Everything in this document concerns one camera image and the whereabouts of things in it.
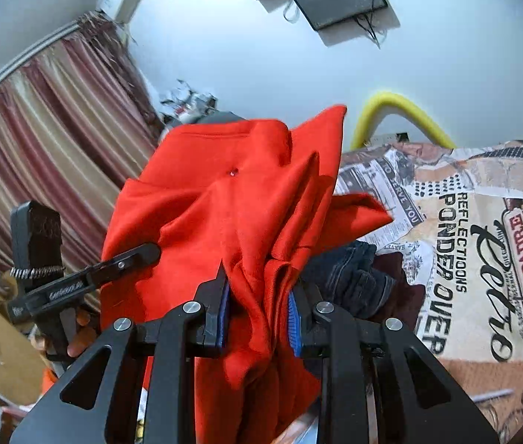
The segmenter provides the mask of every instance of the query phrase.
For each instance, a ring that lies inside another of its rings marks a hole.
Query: orange object
[[[227,353],[195,365],[198,442],[269,443],[319,393],[289,346],[287,295],[313,253],[391,222],[368,195],[332,195],[345,112],[292,131],[276,120],[179,127],[121,191],[103,259],[147,241],[162,255],[101,289],[104,328],[164,316],[221,259],[230,281]]]

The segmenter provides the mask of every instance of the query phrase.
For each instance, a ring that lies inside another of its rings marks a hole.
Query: yellow curved tube
[[[384,106],[393,106],[403,111],[433,143],[445,148],[457,148],[450,137],[415,103],[396,93],[379,91],[379,93],[370,97],[362,110],[360,118],[358,118],[354,136],[352,137],[352,150],[364,145],[369,136],[375,115]]]

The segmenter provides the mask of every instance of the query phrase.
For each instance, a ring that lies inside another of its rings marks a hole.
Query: curtain
[[[143,115],[154,111],[128,80],[131,61],[105,53],[84,28],[0,84],[0,272],[12,266],[10,211],[30,199],[60,212],[69,270],[99,261],[120,188],[154,152]],[[111,27],[107,40],[116,38]]]

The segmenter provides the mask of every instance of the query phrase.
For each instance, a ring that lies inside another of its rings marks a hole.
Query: red garment
[[[177,128],[117,200],[103,259],[147,241],[162,255],[137,281],[103,287],[104,327],[162,317],[224,262],[228,348],[196,362],[198,442],[267,444],[319,392],[290,350],[288,292],[313,252],[391,222],[367,195],[332,196],[345,111],[330,108],[292,131],[276,120]]]

